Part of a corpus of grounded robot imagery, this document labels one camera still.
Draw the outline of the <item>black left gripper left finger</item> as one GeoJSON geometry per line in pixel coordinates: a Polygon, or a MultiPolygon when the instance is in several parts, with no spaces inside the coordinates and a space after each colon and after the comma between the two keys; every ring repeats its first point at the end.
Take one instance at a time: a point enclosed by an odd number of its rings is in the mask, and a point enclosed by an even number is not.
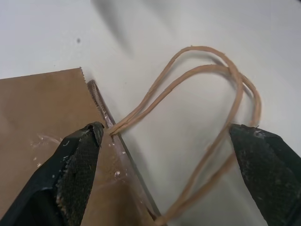
{"type": "Polygon", "coordinates": [[[0,226],[80,226],[91,194],[104,126],[66,136],[31,176],[0,226]]]}

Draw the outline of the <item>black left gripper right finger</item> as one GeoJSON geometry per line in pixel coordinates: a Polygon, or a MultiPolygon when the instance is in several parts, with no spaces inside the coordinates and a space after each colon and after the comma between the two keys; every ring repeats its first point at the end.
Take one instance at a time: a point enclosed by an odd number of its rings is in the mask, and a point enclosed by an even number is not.
{"type": "Polygon", "coordinates": [[[229,129],[244,183],[268,226],[301,226],[301,157],[278,135],[229,129]]]}

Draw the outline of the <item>brown paper bag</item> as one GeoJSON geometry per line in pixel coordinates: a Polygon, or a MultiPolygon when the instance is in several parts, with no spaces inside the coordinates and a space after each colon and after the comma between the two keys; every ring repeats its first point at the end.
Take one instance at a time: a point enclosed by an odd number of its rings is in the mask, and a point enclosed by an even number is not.
{"type": "Polygon", "coordinates": [[[156,99],[151,97],[176,60],[172,57],[154,81],[141,103],[115,125],[105,118],[102,97],[94,81],[86,82],[81,69],[29,75],[0,80],[0,220],[33,173],[56,151],[62,140],[93,122],[103,126],[95,178],[81,224],[86,226],[167,226],[167,222],[186,211],[213,189],[232,167],[232,153],[205,185],[190,195],[198,174],[229,131],[248,87],[253,95],[251,126],[261,117],[261,98],[255,86],[241,74],[222,52],[204,46],[181,50],[213,53],[223,65],[201,65],[174,80],[156,99]],[[146,197],[130,165],[119,133],[146,117],[168,94],[197,73],[224,73],[235,82],[237,92],[227,120],[214,142],[206,149],[177,200],[158,216],[146,197]]]}

